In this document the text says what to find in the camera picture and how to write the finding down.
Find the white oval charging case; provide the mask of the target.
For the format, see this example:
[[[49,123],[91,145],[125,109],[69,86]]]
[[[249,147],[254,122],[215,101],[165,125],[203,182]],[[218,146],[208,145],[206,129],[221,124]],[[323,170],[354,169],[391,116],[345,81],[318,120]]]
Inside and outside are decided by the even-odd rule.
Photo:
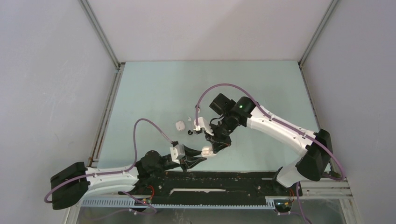
[[[204,158],[210,158],[216,156],[213,148],[211,146],[203,147],[201,150],[201,156]]]

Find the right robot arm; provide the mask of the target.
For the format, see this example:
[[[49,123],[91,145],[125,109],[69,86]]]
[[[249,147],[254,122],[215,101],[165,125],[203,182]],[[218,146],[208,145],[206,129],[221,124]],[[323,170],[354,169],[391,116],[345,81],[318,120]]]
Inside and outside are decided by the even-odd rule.
[[[321,129],[318,132],[298,127],[272,113],[249,97],[238,101],[220,93],[210,104],[220,115],[220,121],[212,124],[203,117],[193,120],[194,132],[204,133],[211,146],[202,150],[203,157],[211,157],[231,146],[230,135],[240,126],[267,134],[292,147],[297,154],[291,164],[280,167],[272,181],[272,190],[284,195],[290,187],[300,181],[321,180],[330,162],[331,136]]]

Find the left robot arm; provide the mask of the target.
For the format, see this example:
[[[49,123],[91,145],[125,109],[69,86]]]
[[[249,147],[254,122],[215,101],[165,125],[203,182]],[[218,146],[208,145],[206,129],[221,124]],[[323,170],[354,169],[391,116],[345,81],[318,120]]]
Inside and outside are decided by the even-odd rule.
[[[212,155],[210,148],[198,151],[177,144],[167,155],[151,150],[135,164],[119,168],[99,169],[76,162],[51,177],[51,191],[44,200],[54,210],[62,210],[89,196],[122,191],[143,194],[149,178],[174,168],[186,171]]]

